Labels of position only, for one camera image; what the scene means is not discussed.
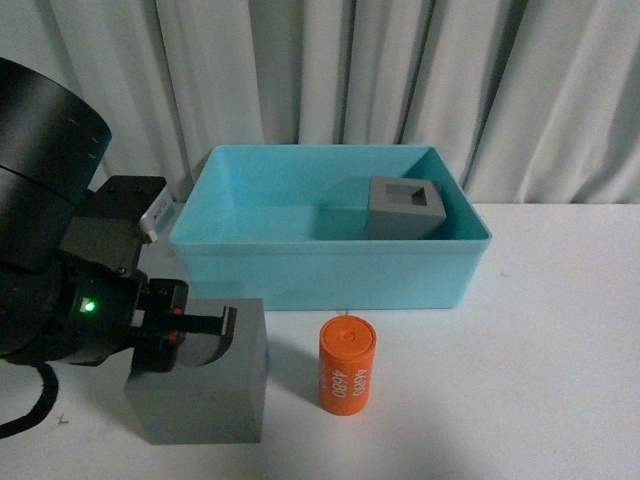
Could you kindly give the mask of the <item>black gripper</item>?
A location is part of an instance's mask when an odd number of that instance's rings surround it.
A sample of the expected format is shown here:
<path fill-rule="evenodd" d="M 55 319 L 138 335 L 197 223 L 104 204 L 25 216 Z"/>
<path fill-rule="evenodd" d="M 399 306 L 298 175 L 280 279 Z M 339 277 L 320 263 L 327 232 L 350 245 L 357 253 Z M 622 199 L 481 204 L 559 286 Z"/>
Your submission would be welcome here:
<path fill-rule="evenodd" d="M 185 314 L 185 282 L 149 279 L 138 269 L 142 246 L 158 241 L 160 231 L 150 219 L 72 220 L 58 261 L 59 361 L 98 366 L 131 348 L 134 371 L 166 373 L 185 333 L 233 341 L 234 307 L 220 316 Z"/>

